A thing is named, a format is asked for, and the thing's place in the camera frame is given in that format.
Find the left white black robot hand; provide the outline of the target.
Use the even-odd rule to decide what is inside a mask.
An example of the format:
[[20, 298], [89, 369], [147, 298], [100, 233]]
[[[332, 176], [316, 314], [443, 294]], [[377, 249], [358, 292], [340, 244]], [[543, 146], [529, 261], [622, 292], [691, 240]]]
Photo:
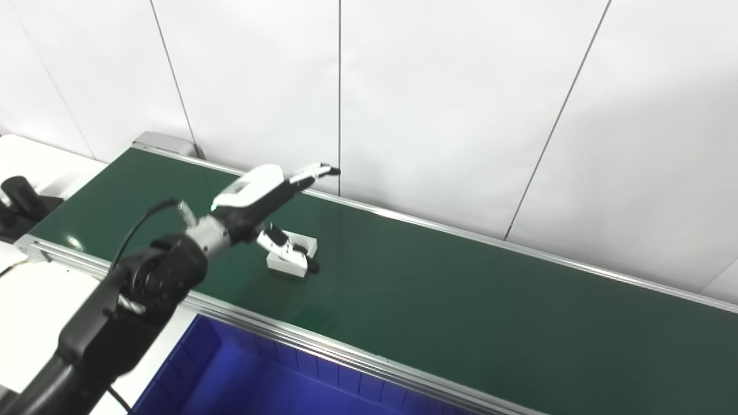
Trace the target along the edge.
[[214, 197], [210, 215], [224, 226], [231, 244], [256, 242], [283, 262], [297, 266], [303, 275], [316, 274], [321, 266], [308, 250], [266, 220], [318, 179], [340, 174], [338, 167], [328, 163], [308, 165], [290, 177], [285, 176], [279, 165], [259, 165]]

